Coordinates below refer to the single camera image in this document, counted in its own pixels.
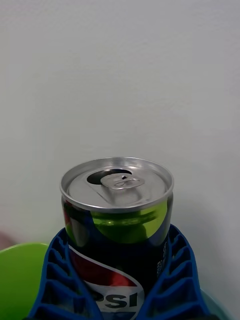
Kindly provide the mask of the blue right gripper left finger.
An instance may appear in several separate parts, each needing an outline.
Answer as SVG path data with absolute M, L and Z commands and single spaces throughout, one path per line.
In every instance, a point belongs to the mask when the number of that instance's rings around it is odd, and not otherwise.
M 70 263 L 64 228 L 49 244 L 43 261 L 38 294 L 27 319 L 103 319 L 96 302 Z

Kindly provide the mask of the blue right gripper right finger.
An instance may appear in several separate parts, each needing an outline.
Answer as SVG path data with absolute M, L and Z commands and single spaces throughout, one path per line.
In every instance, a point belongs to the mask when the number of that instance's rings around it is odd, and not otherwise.
M 203 299 L 194 252 L 174 225 L 168 233 L 168 258 L 147 295 L 138 320 L 207 320 L 211 313 Z

